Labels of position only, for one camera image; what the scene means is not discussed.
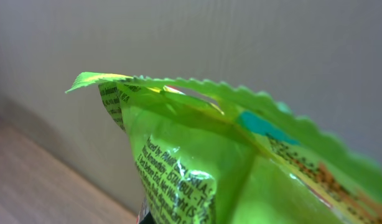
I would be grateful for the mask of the green snack bag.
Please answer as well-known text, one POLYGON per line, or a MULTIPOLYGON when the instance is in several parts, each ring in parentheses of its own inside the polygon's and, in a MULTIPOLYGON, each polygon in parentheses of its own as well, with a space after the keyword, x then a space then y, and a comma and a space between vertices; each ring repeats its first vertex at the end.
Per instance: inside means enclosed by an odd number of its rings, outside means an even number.
POLYGON ((138 223, 382 224, 382 170, 267 93, 83 72, 127 134, 138 223))

